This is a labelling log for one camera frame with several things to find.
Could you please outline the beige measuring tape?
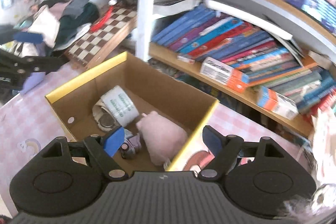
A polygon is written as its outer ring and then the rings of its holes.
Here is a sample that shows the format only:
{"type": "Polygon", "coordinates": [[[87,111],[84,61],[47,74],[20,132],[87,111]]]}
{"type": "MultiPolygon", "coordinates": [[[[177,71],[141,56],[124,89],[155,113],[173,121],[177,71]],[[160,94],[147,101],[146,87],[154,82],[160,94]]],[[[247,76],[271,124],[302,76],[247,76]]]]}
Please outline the beige measuring tape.
{"type": "Polygon", "coordinates": [[[92,107],[92,115],[97,122],[99,129],[103,132],[111,132],[120,127],[119,122],[101,99],[99,99],[92,107]]]}

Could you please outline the small purple toy car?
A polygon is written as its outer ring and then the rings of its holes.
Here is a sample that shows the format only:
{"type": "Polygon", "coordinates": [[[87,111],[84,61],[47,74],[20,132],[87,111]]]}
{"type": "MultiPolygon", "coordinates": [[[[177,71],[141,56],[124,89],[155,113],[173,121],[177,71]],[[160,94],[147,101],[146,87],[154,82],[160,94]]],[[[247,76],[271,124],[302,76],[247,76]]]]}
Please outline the small purple toy car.
{"type": "Polygon", "coordinates": [[[121,156],[123,159],[133,159],[142,149],[140,134],[133,135],[127,129],[124,129],[124,133],[124,142],[120,147],[121,156]]]}

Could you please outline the pink checkered table mat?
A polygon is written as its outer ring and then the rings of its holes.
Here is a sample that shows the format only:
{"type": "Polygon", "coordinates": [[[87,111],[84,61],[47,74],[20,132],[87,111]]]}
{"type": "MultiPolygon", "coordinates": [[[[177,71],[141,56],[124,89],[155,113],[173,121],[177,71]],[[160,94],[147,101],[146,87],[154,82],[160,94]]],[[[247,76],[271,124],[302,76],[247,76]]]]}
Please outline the pink checkered table mat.
{"type": "MultiPolygon", "coordinates": [[[[17,210],[9,194],[9,184],[14,175],[34,156],[27,139],[39,142],[43,148],[52,139],[64,135],[45,95],[82,73],[70,64],[52,72],[32,90],[18,94],[1,106],[1,214],[13,217],[17,210]]],[[[247,117],[219,104],[208,124],[222,135],[236,134],[246,141],[258,141],[262,136],[274,139],[291,154],[306,170],[311,170],[301,148],[280,135],[264,128],[247,117]]]]}

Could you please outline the white tape roll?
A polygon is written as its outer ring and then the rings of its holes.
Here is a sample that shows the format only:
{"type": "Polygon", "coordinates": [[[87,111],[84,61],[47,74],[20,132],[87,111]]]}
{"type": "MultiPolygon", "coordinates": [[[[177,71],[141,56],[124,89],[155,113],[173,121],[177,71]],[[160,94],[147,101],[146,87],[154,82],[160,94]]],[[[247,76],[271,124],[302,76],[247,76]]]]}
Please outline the white tape roll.
{"type": "Polygon", "coordinates": [[[102,95],[100,99],[122,127],[126,127],[139,116],[133,101],[118,85],[102,95]]]}

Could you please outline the pile of clothes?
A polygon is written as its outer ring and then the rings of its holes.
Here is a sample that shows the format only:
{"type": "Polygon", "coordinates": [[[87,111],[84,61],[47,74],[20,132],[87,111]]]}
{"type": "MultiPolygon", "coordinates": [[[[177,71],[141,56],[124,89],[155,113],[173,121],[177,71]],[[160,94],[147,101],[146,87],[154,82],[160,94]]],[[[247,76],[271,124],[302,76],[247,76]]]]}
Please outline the pile of clothes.
{"type": "Polygon", "coordinates": [[[49,56],[52,51],[69,46],[80,31],[88,32],[89,25],[100,16],[98,7],[90,0],[45,0],[30,7],[30,13],[14,28],[42,34],[41,44],[8,42],[10,52],[19,57],[49,56]]]}

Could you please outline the pink plush toy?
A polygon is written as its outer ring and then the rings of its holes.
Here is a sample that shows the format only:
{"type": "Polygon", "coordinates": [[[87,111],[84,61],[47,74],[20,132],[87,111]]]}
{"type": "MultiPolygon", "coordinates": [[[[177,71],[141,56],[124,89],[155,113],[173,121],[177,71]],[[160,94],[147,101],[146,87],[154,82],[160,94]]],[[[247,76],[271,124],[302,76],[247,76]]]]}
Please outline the pink plush toy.
{"type": "Polygon", "coordinates": [[[156,166],[172,160],[188,139],[183,128],[156,111],[142,113],[136,127],[146,144],[151,162],[156,166]]]}

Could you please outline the yellow-rimmed cardboard box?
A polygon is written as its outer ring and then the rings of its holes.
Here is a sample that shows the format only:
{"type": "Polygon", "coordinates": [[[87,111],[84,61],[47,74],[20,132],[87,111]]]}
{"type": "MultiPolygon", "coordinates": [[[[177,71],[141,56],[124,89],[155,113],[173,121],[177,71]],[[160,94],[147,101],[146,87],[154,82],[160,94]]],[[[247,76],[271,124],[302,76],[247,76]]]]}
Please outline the yellow-rimmed cardboard box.
{"type": "Polygon", "coordinates": [[[185,145],[168,166],[182,171],[189,158],[206,147],[202,131],[219,102],[200,90],[163,74],[146,62],[124,52],[82,73],[46,95],[64,132],[77,141],[92,134],[104,135],[92,108],[100,97],[120,86],[140,114],[156,111],[188,134],[185,145]]]}

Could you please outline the white and orange medicine box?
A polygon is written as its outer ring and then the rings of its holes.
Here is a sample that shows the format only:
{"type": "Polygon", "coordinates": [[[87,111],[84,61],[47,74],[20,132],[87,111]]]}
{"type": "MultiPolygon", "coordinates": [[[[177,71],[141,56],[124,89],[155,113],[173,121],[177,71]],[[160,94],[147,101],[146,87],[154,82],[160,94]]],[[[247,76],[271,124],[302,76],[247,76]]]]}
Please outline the white and orange medicine box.
{"type": "Polygon", "coordinates": [[[212,57],[202,62],[200,73],[238,93],[243,93],[248,86],[248,76],[212,57]]]}

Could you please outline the wooden chessboard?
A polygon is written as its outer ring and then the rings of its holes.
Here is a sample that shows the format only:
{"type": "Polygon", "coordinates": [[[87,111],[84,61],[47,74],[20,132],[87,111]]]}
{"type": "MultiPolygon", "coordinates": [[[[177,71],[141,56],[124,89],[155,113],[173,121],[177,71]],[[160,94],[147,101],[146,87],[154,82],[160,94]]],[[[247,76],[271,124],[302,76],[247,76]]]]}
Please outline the wooden chessboard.
{"type": "Polygon", "coordinates": [[[101,64],[136,28],[137,12],[115,5],[112,16],[96,32],[87,32],[65,51],[66,57],[84,69],[101,64]]]}

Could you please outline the red tassel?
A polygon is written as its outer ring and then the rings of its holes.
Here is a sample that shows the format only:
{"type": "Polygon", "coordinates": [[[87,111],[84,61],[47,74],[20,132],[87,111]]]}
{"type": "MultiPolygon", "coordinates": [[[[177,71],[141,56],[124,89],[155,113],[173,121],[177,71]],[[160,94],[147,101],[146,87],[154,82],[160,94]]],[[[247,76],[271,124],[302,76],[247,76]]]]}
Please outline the red tassel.
{"type": "Polygon", "coordinates": [[[108,19],[110,19],[110,17],[112,16],[113,10],[114,5],[111,5],[108,11],[104,14],[104,16],[100,18],[95,24],[92,24],[90,32],[96,32],[100,30],[103,27],[103,25],[108,21],[108,19]]]}

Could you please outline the row of leaning books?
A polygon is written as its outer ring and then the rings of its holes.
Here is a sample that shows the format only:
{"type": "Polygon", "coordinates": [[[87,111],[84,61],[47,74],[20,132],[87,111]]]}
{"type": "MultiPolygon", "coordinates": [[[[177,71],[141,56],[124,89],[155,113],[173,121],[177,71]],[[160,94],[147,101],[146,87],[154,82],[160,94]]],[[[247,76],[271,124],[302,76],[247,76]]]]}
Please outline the row of leaning books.
{"type": "Polygon", "coordinates": [[[212,0],[156,4],[154,12],[172,21],[151,40],[176,56],[201,65],[207,57],[225,63],[248,76],[247,88],[259,93],[264,86],[293,100],[307,120],[335,109],[335,77],[329,65],[314,52],[304,52],[268,19],[212,0]]]}

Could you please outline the small red white box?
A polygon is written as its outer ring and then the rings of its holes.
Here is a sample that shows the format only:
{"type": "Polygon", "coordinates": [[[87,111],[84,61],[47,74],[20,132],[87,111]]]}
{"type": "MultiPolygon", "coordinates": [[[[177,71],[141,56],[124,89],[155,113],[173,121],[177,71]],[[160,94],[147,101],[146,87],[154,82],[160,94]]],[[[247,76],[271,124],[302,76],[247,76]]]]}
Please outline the small red white box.
{"type": "Polygon", "coordinates": [[[184,63],[188,63],[188,64],[194,64],[195,60],[193,60],[192,58],[188,57],[188,56],[184,56],[184,55],[178,55],[177,59],[179,61],[183,61],[184,63]]]}

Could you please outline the wooden bookshelf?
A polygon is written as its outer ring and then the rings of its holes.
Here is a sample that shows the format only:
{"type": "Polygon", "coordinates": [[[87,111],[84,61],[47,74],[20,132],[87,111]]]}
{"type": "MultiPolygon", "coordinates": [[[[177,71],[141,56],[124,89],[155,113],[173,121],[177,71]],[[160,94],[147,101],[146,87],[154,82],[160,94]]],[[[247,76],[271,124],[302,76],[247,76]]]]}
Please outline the wooden bookshelf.
{"type": "Polygon", "coordinates": [[[139,0],[136,55],[153,57],[308,136],[301,113],[257,104],[255,87],[335,61],[335,36],[282,0],[139,0]]]}

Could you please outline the smartphone showing video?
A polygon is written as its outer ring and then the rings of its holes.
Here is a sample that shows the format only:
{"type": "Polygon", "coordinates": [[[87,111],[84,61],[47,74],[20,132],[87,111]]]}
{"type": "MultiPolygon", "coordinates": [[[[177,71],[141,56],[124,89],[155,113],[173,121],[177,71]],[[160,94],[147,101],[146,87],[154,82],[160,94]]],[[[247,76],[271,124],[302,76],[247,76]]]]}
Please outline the smartphone showing video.
{"type": "Polygon", "coordinates": [[[323,28],[335,36],[336,12],[335,6],[326,0],[284,0],[296,9],[309,15],[323,28]]]}

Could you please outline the white shelf post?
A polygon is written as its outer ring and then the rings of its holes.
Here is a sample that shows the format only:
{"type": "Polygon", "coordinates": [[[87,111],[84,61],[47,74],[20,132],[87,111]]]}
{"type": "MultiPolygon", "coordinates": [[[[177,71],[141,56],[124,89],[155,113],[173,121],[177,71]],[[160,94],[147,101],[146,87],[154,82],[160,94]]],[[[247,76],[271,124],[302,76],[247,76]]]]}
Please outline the white shelf post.
{"type": "Polygon", "coordinates": [[[149,59],[149,46],[153,26],[154,0],[138,0],[137,7],[137,42],[135,44],[135,56],[142,61],[149,59]]]}

